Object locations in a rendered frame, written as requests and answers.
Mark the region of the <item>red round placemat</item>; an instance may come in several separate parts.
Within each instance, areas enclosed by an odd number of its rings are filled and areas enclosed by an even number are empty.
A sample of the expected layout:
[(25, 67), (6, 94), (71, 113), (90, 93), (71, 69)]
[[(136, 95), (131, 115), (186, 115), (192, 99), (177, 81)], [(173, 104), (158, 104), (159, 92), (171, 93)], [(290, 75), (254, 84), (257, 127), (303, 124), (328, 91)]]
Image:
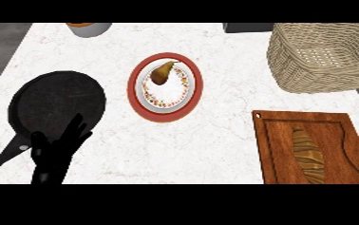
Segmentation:
[[(173, 62), (165, 84), (152, 82), (152, 72)], [(193, 110), (202, 95), (202, 75), (180, 54), (162, 52), (134, 67), (127, 81), (127, 99), (136, 113), (152, 122), (173, 122)]]

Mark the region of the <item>brown pear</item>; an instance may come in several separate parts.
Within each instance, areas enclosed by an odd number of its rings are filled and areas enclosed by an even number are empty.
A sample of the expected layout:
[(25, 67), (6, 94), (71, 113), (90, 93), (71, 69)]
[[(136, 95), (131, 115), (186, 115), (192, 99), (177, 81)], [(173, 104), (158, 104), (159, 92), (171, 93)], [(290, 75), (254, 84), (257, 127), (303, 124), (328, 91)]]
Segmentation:
[(174, 62), (170, 61), (152, 71), (151, 78), (157, 85), (165, 84), (173, 66)]

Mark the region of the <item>white patterned plate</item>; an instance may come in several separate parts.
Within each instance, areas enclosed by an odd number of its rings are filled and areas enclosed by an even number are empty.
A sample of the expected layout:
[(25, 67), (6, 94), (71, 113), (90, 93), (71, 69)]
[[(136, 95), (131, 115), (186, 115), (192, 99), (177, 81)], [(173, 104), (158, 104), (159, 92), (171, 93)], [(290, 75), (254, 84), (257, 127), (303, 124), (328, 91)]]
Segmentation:
[[(164, 85), (152, 82), (152, 71), (173, 61)], [(189, 103), (195, 90), (195, 77), (189, 66), (174, 58), (158, 59), (146, 64), (136, 77), (134, 93), (140, 106), (154, 113), (171, 113)]]

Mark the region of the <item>beige wicker basket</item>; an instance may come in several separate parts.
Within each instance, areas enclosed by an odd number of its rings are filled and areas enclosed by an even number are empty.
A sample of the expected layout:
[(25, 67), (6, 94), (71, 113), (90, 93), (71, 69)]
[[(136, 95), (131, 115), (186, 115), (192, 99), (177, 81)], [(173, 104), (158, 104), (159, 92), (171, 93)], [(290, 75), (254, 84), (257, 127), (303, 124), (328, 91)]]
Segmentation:
[(276, 23), (266, 59), (290, 93), (359, 89), (359, 23)]

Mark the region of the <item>dark grey appliance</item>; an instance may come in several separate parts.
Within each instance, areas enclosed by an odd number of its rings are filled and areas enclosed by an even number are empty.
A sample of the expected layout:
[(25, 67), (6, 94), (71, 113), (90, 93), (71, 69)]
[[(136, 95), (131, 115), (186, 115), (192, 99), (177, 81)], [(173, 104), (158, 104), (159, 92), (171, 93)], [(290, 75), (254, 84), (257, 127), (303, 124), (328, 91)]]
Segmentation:
[(266, 32), (273, 30), (273, 24), (272, 23), (225, 23), (223, 30), (226, 33)]

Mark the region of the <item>grey cup with orange contents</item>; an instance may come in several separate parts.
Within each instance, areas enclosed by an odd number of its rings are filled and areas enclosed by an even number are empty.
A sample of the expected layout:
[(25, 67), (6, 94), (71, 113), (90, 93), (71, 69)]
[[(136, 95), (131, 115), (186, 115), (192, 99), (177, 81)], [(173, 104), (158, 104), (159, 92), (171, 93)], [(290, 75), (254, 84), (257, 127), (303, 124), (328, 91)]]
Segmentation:
[(111, 23), (68, 23), (72, 34), (81, 38), (97, 37), (111, 26)]

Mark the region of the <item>black frying pan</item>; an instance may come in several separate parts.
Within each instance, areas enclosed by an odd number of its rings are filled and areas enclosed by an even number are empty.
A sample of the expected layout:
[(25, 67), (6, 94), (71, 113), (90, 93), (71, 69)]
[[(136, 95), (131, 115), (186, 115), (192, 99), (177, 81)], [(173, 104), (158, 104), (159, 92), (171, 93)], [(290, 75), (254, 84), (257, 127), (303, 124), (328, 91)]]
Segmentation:
[(3, 152), (0, 166), (31, 148), (31, 134), (41, 131), (49, 141), (61, 138), (77, 113), (92, 131), (105, 111), (105, 93), (84, 73), (55, 71), (31, 80), (13, 94), (9, 124), (15, 131)]

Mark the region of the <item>brown wooden cutting board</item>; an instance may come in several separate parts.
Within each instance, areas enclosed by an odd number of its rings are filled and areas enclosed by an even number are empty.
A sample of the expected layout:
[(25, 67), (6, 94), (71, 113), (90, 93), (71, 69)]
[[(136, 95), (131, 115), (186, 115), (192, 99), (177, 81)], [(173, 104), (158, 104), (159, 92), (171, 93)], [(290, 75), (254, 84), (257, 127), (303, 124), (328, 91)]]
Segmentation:
[(263, 182), (309, 184), (292, 153), (301, 128), (323, 158), (323, 182), (359, 184), (359, 135), (346, 113), (253, 111)]

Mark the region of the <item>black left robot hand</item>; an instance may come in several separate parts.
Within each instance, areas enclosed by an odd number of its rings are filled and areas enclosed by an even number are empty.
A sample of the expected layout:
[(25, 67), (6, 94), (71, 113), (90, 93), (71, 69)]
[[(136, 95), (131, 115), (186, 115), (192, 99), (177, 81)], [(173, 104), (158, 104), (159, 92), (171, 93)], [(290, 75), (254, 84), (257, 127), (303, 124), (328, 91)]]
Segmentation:
[(31, 158), (35, 163), (32, 185), (59, 185), (63, 183), (72, 155), (93, 135), (92, 131), (84, 133), (86, 127), (83, 116), (77, 114), (58, 140), (49, 141), (40, 131), (31, 134)]

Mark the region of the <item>golden brown croissant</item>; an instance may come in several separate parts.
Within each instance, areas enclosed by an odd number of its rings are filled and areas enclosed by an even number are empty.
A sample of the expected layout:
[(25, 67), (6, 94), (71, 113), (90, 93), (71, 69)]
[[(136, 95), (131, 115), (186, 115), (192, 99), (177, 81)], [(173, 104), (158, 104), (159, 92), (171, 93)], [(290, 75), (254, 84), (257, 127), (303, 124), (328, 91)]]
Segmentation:
[(312, 184), (322, 184), (325, 180), (323, 156), (304, 129), (298, 126), (291, 132), (292, 155), (304, 178)]

